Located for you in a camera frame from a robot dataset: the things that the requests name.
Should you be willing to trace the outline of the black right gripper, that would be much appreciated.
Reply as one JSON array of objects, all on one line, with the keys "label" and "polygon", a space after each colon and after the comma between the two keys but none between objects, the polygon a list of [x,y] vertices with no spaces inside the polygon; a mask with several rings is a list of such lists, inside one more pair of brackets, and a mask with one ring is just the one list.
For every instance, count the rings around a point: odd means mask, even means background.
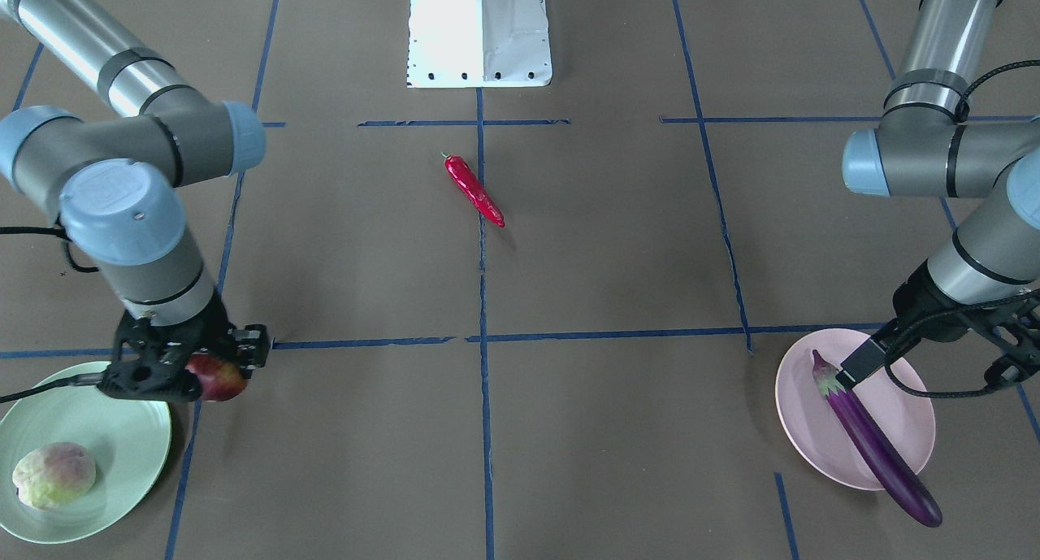
[{"label": "black right gripper", "polygon": [[120,316],[110,361],[97,388],[123,400],[189,403],[201,401],[202,387],[186,364],[193,355],[227,360],[231,324],[220,297],[209,298],[193,317],[160,326],[153,317]]}]

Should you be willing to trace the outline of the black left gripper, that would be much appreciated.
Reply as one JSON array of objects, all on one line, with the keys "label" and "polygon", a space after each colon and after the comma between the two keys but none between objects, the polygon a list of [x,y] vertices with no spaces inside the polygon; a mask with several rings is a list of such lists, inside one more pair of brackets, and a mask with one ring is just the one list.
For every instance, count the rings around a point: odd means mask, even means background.
[{"label": "black left gripper", "polygon": [[924,339],[939,343],[958,341],[966,332],[976,332],[1007,355],[1018,358],[1038,356],[1038,291],[1018,289],[999,292],[996,298],[963,304],[952,300],[921,265],[894,292],[895,331],[873,334],[846,357],[836,380],[852,390],[876,372],[891,364]]}]

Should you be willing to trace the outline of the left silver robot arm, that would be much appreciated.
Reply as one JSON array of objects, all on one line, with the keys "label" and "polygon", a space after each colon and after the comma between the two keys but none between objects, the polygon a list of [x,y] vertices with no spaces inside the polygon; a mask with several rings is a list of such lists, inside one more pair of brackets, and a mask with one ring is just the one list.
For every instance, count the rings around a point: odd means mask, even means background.
[{"label": "left silver robot arm", "polygon": [[920,0],[912,39],[876,128],[843,152],[848,190],[976,198],[894,292],[894,319],[855,349],[837,380],[853,389],[921,341],[974,332],[999,350],[983,394],[1038,371],[1038,122],[969,123],[976,70],[1003,0]]}]

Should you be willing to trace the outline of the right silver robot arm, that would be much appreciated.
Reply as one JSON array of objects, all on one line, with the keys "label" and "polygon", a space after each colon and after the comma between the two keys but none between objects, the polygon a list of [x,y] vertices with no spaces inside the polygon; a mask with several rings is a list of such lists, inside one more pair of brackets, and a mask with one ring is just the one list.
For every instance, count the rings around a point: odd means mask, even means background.
[{"label": "right silver robot arm", "polygon": [[93,386],[167,403],[242,393],[270,335],[264,324],[230,322],[177,189],[258,166],[263,123],[244,103],[209,101],[94,0],[2,0],[2,17],[116,114],[85,122],[28,106],[2,120],[2,174],[123,305],[106,367],[42,389]]}]

